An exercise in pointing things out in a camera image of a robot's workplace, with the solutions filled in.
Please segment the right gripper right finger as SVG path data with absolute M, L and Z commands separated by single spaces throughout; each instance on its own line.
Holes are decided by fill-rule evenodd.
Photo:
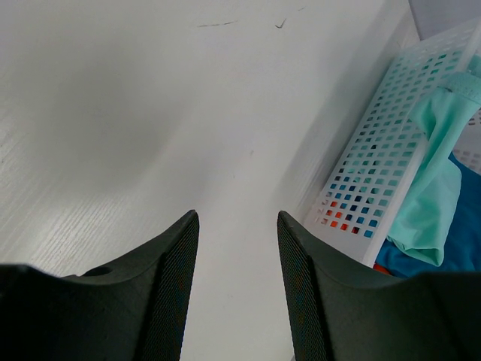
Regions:
M 385 275 L 285 211 L 277 237 L 297 360 L 478 360 L 480 275 Z

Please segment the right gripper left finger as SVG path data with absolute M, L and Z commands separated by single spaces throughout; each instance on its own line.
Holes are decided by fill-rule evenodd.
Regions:
M 1 266 L 3 360 L 178 360 L 198 215 L 81 276 Z

